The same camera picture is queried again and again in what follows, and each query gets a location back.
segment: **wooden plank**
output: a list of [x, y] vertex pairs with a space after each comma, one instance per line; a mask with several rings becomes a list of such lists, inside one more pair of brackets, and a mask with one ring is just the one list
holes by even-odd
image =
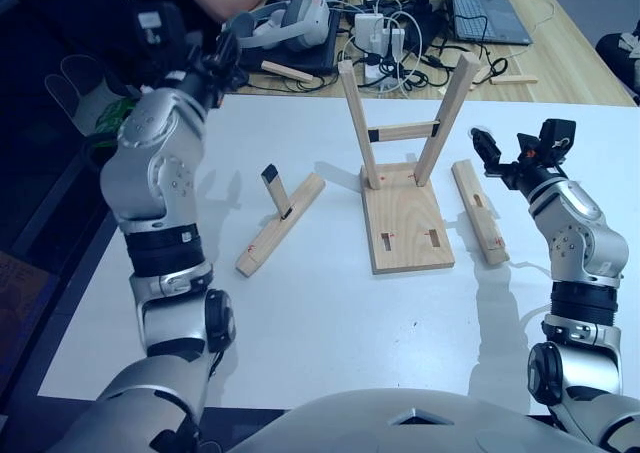
[[519, 85], [525, 83], [537, 83], [536, 75], [501, 75], [489, 80], [492, 85]]
[[311, 173], [300, 184], [290, 198], [291, 213], [285, 219], [279, 216], [273, 218], [238, 258], [236, 268], [243, 275], [249, 277], [260, 268], [320, 194], [324, 185], [324, 180], [315, 173]]
[[456, 161], [451, 167], [464, 207], [467, 210], [473, 231], [487, 263], [497, 265], [509, 260], [498, 225], [489, 211], [487, 198], [482, 191], [471, 161]]
[[415, 163], [378, 165], [382, 188], [367, 186], [362, 202], [374, 274], [449, 268], [453, 252], [431, 182], [417, 187]]
[[420, 123], [405, 123], [402, 125], [374, 126], [369, 128], [369, 141], [395, 141], [426, 138], [437, 125], [437, 121], [423, 121]]
[[298, 80], [303, 83], [311, 83], [313, 81], [313, 76], [309, 73], [294, 70], [293, 68], [279, 65], [278, 63], [273, 63], [272, 61], [265, 60], [261, 63], [260, 67], [264, 71], [268, 71], [269, 73], [275, 73], [276, 75], [284, 76], [285, 78], [291, 78], [292, 80]]
[[418, 186], [424, 186], [427, 183], [479, 67], [480, 60], [473, 53], [465, 52], [460, 55], [447, 87], [447, 93], [444, 95], [436, 115], [436, 121], [439, 121], [440, 124], [437, 129], [434, 129], [435, 136], [431, 136], [427, 140], [416, 165], [414, 174]]
[[287, 198], [287, 192], [284, 191], [284, 185], [278, 174], [278, 170], [273, 164], [267, 166], [262, 172], [262, 179], [271, 195], [271, 199], [280, 213], [280, 218], [286, 218], [291, 213], [291, 202]]
[[353, 72], [353, 63], [350, 60], [343, 60], [338, 63], [338, 72], [340, 73], [340, 81], [344, 88], [344, 94], [347, 97], [347, 104], [351, 112], [351, 119], [358, 137], [358, 145], [364, 159], [364, 167], [367, 169], [367, 178], [369, 178], [369, 186], [374, 190], [380, 189], [380, 179], [376, 174], [376, 161], [373, 158], [373, 150], [369, 143], [369, 132], [367, 130], [367, 120], [364, 117], [364, 109], [362, 108], [362, 100], [358, 93], [356, 83], [356, 75]]

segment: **wooden stick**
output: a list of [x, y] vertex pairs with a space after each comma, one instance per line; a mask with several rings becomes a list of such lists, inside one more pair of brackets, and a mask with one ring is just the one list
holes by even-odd
[[367, 170], [369, 186], [374, 190], [379, 190], [380, 178], [376, 171], [376, 161], [373, 158], [371, 143], [369, 143], [367, 120], [364, 117], [362, 100], [358, 94], [356, 75], [353, 71], [353, 63], [351, 63], [351, 60], [343, 60], [338, 63], [338, 72], [340, 73], [340, 80], [342, 81], [344, 94], [347, 97], [347, 104], [349, 105], [349, 111], [351, 112], [353, 126], [356, 129], [360, 152], [362, 153], [362, 158], [364, 160], [364, 167]]
[[245, 276], [251, 276], [269, 258], [286, 234], [324, 188], [324, 180], [311, 173], [291, 195], [291, 213], [282, 219], [273, 218], [240, 255], [236, 268]]
[[369, 141], [410, 140], [428, 137], [437, 121], [423, 121], [422, 123], [405, 123], [403, 125], [375, 126], [369, 128]]
[[473, 77], [480, 67], [480, 60], [473, 53], [462, 53], [456, 69], [453, 72], [453, 77], [449, 82], [447, 93], [440, 103], [438, 114], [436, 115], [436, 121], [440, 124], [438, 128], [434, 128], [431, 138], [427, 140], [427, 144], [424, 145], [420, 159], [416, 165], [414, 176], [418, 186], [424, 186], [429, 180], [429, 175], [433, 171], [433, 167], [436, 164], [436, 160], [442, 151], [445, 141], [449, 136], [449, 132], [453, 127], [453, 123], [456, 121], [456, 116], [462, 107], [464, 98], [469, 91]]
[[287, 215], [291, 213], [291, 203], [289, 203], [289, 198], [287, 198], [287, 192], [284, 191], [278, 170], [271, 164], [265, 168], [261, 176], [271, 195], [271, 199], [276, 204], [280, 218], [284, 220]]
[[291, 78], [292, 80], [302, 81], [303, 83], [310, 83], [313, 81], [313, 76], [304, 71], [294, 70], [288, 66], [279, 65], [271, 61], [263, 61], [260, 67], [264, 71], [269, 73], [275, 73], [276, 75], [284, 76], [285, 78]]
[[536, 75], [501, 75], [489, 80], [492, 85], [518, 85], [523, 83], [537, 83]]
[[497, 265], [508, 261], [509, 255], [505, 249], [502, 234], [489, 211], [487, 198], [473, 171], [471, 161], [456, 161], [451, 171], [487, 263]]

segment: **wooden desk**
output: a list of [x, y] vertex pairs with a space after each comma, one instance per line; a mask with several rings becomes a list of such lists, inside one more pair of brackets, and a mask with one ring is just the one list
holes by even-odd
[[[440, 3], [442, 0], [431, 0]], [[491, 85], [485, 83], [469, 93], [470, 100], [497, 101], [534, 101], [552, 103], [585, 103], [594, 105], [634, 106], [631, 96], [622, 87], [618, 79], [611, 73], [596, 51], [567, 16], [556, 0], [512, 0], [518, 15], [525, 24], [534, 40], [534, 44], [524, 51], [522, 46], [488, 45], [491, 58], [495, 60], [501, 56], [520, 53], [509, 58], [509, 67], [505, 74], [533, 74], [539, 79], [536, 84], [526, 85]], [[553, 18], [542, 23], [534, 30], [536, 23], [548, 18], [552, 13], [553, 4], [555, 14]], [[342, 49], [346, 35], [340, 35], [337, 48]], [[479, 48], [469, 44], [458, 43], [479, 53]], [[442, 61], [446, 65], [455, 65], [459, 52], [445, 50]], [[413, 67], [415, 57], [410, 57], [406, 64]], [[421, 65], [420, 69], [429, 75], [434, 83], [444, 81], [444, 73]], [[361, 70], [356, 70], [362, 78]], [[254, 85], [266, 88], [282, 89], [280, 78], [266, 74], [251, 75]], [[242, 88], [243, 94], [278, 94], [284, 92], [269, 92], [256, 88]], [[344, 92], [340, 82], [312, 93], [313, 96], [342, 97]], [[363, 97], [377, 97], [374, 90], [361, 90]], [[399, 91], [384, 96], [385, 98], [402, 98]], [[414, 90], [410, 98], [441, 99], [438, 88], [427, 87]]]

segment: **mortise hole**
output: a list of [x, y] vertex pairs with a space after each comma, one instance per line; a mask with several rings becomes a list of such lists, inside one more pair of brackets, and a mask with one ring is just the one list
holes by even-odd
[[384, 249], [386, 251], [391, 251], [391, 239], [389, 238], [389, 233], [381, 233], [382, 243], [384, 243]]
[[440, 248], [440, 238], [438, 238], [438, 232], [436, 230], [429, 230], [429, 238], [431, 238], [431, 245], [434, 248]]

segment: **laptop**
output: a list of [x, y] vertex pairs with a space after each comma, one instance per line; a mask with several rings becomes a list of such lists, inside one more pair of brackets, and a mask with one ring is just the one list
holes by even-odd
[[458, 40], [510, 45], [533, 43], [509, 0], [444, 1]]
[[262, 48], [246, 49], [242, 51], [240, 56], [240, 66], [247, 71], [260, 71], [260, 65], [266, 60], [312, 75], [329, 75], [334, 71], [339, 23], [340, 12], [331, 11], [329, 14], [329, 34], [323, 44], [297, 53], [288, 50], [284, 45], [277, 46], [271, 50], [263, 50]]

